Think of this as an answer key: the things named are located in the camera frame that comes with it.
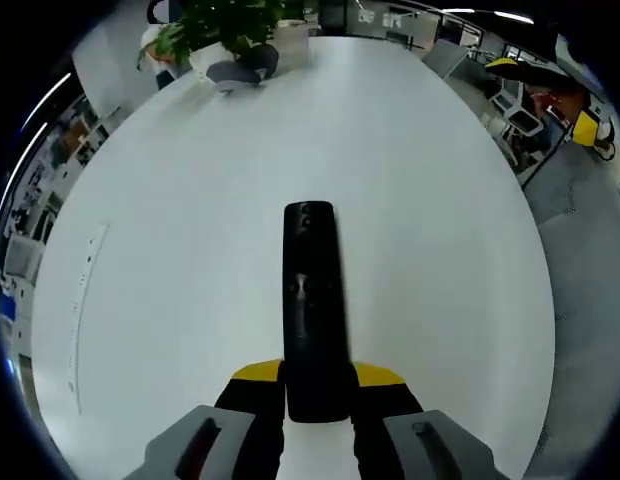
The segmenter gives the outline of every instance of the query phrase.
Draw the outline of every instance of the person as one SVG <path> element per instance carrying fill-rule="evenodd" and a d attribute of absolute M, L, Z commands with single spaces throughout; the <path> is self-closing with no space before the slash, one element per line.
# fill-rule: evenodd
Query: person
<path fill-rule="evenodd" d="M 553 107 L 570 124 L 574 142 L 594 147 L 603 160 L 611 159 L 615 152 L 615 132 L 607 109 L 584 85 L 557 68 L 511 58 L 486 65 L 486 70 L 497 77 L 524 84 L 538 118 L 548 107 Z"/>
<path fill-rule="evenodd" d="M 159 36 L 161 29 L 166 25 L 166 23 L 155 16 L 155 7 L 162 3 L 162 1 L 163 0 L 152 0 L 148 4 L 146 12 L 148 28 L 141 36 L 141 49 L 145 50 L 145 61 L 154 71 L 159 90 L 179 77 L 174 55 L 159 55 L 152 44 Z"/>

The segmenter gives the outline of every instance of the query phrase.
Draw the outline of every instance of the office desk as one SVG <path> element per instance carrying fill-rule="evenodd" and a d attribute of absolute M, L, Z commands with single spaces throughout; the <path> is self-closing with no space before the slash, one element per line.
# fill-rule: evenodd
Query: office desk
<path fill-rule="evenodd" d="M 83 172 L 83 166 L 74 156 L 55 170 L 50 182 L 43 187 L 43 192 L 37 202 L 30 207 L 24 229 L 26 235 L 32 236 L 46 210 L 51 209 L 56 213 L 61 208 L 61 204 L 68 198 L 81 172 Z"/>
<path fill-rule="evenodd" d="M 283 210 L 307 199 L 336 209 L 353 359 L 398 372 L 424 408 L 523 475 L 550 394 L 554 318 L 516 178 L 410 52 L 310 45 L 312 67 L 257 89 L 224 96 L 194 74 L 169 85 L 114 132 L 64 204 L 35 292 L 33 368 L 43 417 L 80 478 L 126 475 L 234 371 L 282 355 Z M 69 312 L 102 222 L 78 337 L 79 413 Z M 286 422 L 279 478 L 359 478 L 349 428 Z"/>

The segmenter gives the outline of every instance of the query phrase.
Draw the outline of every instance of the black remote control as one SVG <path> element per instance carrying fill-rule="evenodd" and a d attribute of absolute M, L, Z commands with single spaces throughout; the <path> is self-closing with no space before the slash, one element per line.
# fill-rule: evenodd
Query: black remote control
<path fill-rule="evenodd" d="M 356 373 L 348 351 L 337 226 L 328 202 L 285 209 L 283 340 L 290 419 L 348 418 Z"/>

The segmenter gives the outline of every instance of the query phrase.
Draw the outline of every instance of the green leaves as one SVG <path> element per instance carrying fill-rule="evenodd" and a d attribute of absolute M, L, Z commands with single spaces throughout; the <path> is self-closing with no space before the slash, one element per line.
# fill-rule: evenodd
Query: green leaves
<path fill-rule="evenodd" d="M 241 55 L 251 45 L 266 42 L 283 11 L 280 0 L 192 0 L 181 19 L 164 26 L 151 45 L 158 55 L 173 54 L 178 63 L 216 42 Z"/>
<path fill-rule="evenodd" d="M 147 47 L 144 47 L 139 50 L 139 55 L 137 55 L 137 70 L 141 70 L 141 62 L 143 62 L 143 59 L 146 57 L 146 48 Z"/>

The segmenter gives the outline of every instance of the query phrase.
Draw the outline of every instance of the ceiling light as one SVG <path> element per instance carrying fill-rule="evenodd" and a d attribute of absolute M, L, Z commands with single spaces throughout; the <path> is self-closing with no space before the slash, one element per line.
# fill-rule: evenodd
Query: ceiling light
<path fill-rule="evenodd" d="M 506 12 L 494 12 L 494 14 L 500 17 L 509 18 L 510 20 L 516 20 L 518 22 L 529 23 L 530 25 L 534 25 L 534 20 L 528 17 L 524 17 L 523 15 L 515 15 L 514 13 L 506 13 Z"/>
<path fill-rule="evenodd" d="M 444 8 L 443 13 L 474 13 L 472 8 Z"/>
<path fill-rule="evenodd" d="M 57 88 L 59 88 L 61 85 L 63 85 L 63 82 L 65 82 L 66 80 L 68 80 L 68 79 L 70 78 L 70 76 L 71 76 L 71 75 L 72 75 L 71 73 L 66 73 L 66 74 L 65 74 L 65 76 L 64 76 L 61 80 L 59 80 L 59 81 L 58 81 L 58 82 L 54 85 L 54 87 L 52 87 L 50 90 L 48 90 L 48 93 L 46 93 L 46 94 L 43 96 L 43 98 L 42 98 L 41 100 L 39 100 L 39 103 L 37 103 L 37 106 L 36 106 L 36 107 L 34 107 L 34 109 L 32 110 L 32 112 L 30 112 L 30 115 L 28 115 L 28 118 L 26 118 L 26 121 L 25 121 L 25 122 L 23 122 L 23 126 L 21 127 L 21 131 L 23 131 L 23 129 L 25 128 L 26 124 L 30 121 L 30 119 L 31 119 L 31 118 L 32 118 L 32 116 L 35 114 L 35 112 L 36 112 L 37 110 L 39 110 L 39 107 L 40 107 L 41 105 L 43 105 L 43 102 L 45 102 L 45 101 L 48 99 L 48 97 L 49 97 L 50 95 L 52 95 L 52 94 L 55 92 L 55 90 L 56 90 Z"/>
<path fill-rule="evenodd" d="M 34 142 L 37 141 L 37 138 L 39 138 L 41 136 L 41 134 L 43 133 L 43 131 L 45 130 L 45 128 L 47 126 L 48 126 L 48 122 L 46 122 L 43 125 L 41 125 L 41 128 L 39 129 L 37 134 L 34 137 L 32 137 L 32 140 L 30 140 L 30 143 L 28 144 L 26 149 L 23 151 L 23 154 L 21 155 L 21 158 L 19 158 L 19 161 L 15 165 L 14 170 L 12 171 L 12 175 L 10 175 L 10 178 L 8 179 L 8 184 L 6 185 L 6 189 L 3 191 L 3 196 L 1 197 L 0 216 L 1 216 L 1 209 L 3 208 L 3 202 L 6 201 L 6 196 L 8 195 L 8 192 L 10 191 L 10 186 L 12 185 L 12 182 L 14 181 L 14 177 L 17 175 L 17 172 L 21 168 L 21 164 L 26 159 L 26 156 L 28 155 L 28 152 L 30 151 L 30 149 L 34 145 Z"/>

